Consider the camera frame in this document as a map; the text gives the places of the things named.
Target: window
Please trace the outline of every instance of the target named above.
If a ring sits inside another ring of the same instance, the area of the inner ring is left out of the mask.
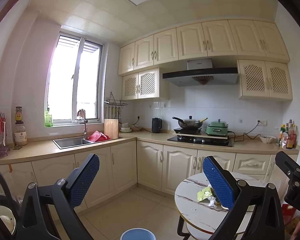
[[[99,121],[98,85],[102,45],[60,33],[53,53],[48,107],[54,123],[73,123],[80,109],[86,119]]]

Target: marble table top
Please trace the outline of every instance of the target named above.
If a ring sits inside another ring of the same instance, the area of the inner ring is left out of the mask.
[[[231,172],[235,179],[244,179],[250,186],[263,185],[247,175]],[[177,187],[174,200],[181,217],[191,226],[196,229],[213,234],[222,222],[228,211],[218,205],[216,208],[209,207],[209,202],[204,200],[197,201],[197,192],[207,187],[209,184],[205,174],[199,173],[184,179]],[[253,207],[249,207],[241,225],[238,228],[237,234],[243,233],[249,223],[253,211]]]

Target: range hood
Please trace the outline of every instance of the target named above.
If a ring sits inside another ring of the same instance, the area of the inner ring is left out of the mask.
[[[235,85],[238,80],[236,67],[213,68],[211,59],[191,60],[188,70],[162,74],[162,78],[178,87],[201,85]]]

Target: white tile backsplash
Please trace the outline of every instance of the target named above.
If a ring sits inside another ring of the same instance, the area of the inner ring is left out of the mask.
[[[267,126],[258,126],[251,133],[256,135],[276,133],[275,128],[282,123],[282,102],[271,100],[240,100],[239,85],[219,85],[202,87],[177,87],[170,84],[169,100],[136,100],[133,116],[144,115],[138,125],[151,128],[153,117],[162,119],[162,128],[172,130],[178,128],[178,121],[173,116],[182,119],[203,119],[203,127],[212,121],[221,119],[229,125],[229,130],[247,132],[256,125],[257,119],[268,120]]]

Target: countertop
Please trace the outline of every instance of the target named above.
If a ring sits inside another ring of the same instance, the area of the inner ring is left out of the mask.
[[[8,156],[0,157],[0,164],[42,160],[68,154],[97,150],[100,148],[109,147],[135,140],[191,149],[232,153],[276,154],[277,152],[282,150],[276,144],[262,143],[258,138],[256,138],[255,140],[245,139],[244,142],[233,143],[233,147],[225,147],[167,141],[168,138],[174,136],[171,133],[150,133],[147,131],[139,131],[130,133],[119,133],[119,136],[122,138],[106,142],[100,142],[93,145],[83,145],[67,149],[59,149],[52,140],[29,142],[20,150],[12,149],[8,152]],[[284,152],[287,154],[298,154],[299,149],[300,147],[298,146],[296,149],[284,150]]]

